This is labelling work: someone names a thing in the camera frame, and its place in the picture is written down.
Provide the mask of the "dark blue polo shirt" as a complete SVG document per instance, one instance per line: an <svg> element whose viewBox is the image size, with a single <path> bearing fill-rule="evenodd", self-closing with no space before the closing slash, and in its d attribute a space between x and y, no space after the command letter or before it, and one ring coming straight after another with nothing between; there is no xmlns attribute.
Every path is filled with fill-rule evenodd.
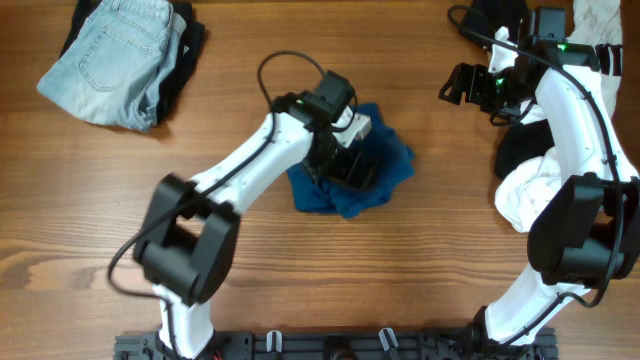
<svg viewBox="0 0 640 360"><path fill-rule="evenodd" d="M414 175L414 151L400 140L393 128L384 124L379 106L365 103L358 106L357 112L371 119L371 131L353 147L361 148L366 155L379 161L374 186L368 191L351 190L326 178L314 184L304 166L296 164L287 170L287 175L298 211L339 214L351 219L363 210L388 203L394 189Z"/></svg>

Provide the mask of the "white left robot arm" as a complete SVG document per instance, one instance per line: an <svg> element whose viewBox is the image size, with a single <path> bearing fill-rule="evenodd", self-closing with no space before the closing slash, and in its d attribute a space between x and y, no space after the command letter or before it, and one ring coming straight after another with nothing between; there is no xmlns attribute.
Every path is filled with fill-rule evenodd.
<svg viewBox="0 0 640 360"><path fill-rule="evenodd" d="M197 359L215 335L210 300L234 258L242 215L294 165L340 170L354 142L372 128L369 116L348 104L330 105L306 94L279 98L260 128L231 155L183 180L157 185L133 250L161 305L156 333L167 359Z"/></svg>

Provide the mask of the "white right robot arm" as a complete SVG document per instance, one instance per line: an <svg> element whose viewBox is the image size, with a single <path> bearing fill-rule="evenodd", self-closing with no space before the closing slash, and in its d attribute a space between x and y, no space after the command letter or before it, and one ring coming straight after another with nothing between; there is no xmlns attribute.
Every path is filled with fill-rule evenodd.
<svg viewBox="0 0 640 360"><path fill-rule="evenodd" d="M439 92L505 120L515 119L521 102L534 101L558 152L562 185L528 232L528 265L479 313L485 338L502 346L532 343L572 301L597 306L639 257L639 174L606 112L594 48L539 40L516 54L496 72L460 63Z"/></svg>

